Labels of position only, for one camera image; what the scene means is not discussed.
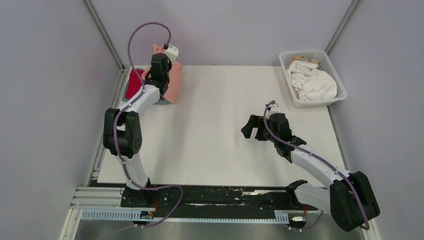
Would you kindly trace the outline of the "salmon pink t shirt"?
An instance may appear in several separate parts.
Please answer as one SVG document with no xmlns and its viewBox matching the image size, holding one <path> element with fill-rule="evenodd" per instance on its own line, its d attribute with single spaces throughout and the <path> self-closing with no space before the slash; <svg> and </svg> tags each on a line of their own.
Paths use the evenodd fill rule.
<svg viewBox="0 0 424 240">
<path fill-rule="evenodd" d="M 168 90 L 163 95 L 163 98 L 170 102 L 170 104 L 175 104 L 178 100 L 181 85 L 182 85 L 182 75 L 183 75 L 184 66 L 175 60 L 172 62 L 172 68 L 169 71 L 169 84 Z"/>
</svg>

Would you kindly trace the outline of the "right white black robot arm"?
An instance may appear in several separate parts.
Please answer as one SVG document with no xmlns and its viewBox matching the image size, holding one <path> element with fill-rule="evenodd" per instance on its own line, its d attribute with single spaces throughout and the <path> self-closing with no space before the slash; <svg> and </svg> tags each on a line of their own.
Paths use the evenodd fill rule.
<svg viewBox="0 0 424 240">
<path fill-rule="evenodd" d="M 331 214 L 346 232 L 357 227 L 367 228 L 369 221 L 381 214 L 368 177 L 361 171 L 340 169 L 314 153 L 305 140 L 292 133 L 284 113 L 251 115 L 241 133 L 249 139 L 253 129 L 257 130 L 256 140 L 273 143 L 279 156 L 301 167 L 324 186 L 300 183 L 285 195 L 290 208 L 298 209 L 303 204 L 313 206 Z"/>
</svg>

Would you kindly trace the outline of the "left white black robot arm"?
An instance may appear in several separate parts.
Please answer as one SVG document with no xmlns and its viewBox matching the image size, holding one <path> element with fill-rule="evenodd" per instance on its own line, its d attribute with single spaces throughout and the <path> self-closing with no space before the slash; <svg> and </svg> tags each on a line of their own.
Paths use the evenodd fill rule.
<svg viewBox="0 0 424 240">
<path fill-rule="evenodd" d="M 150 179 L 140 159 L 142 146 L 141 117 L 158 102 L 168 90 L 172 61 L 165 53 L 155 53 L 150 70 L 139 91 L 119 108 L 108 108 L 104 115 L 103 146 L 116 156 L 124 172 L 126 188 L 123 202 L 149 206 L 153 193 Z"/>
</svg>

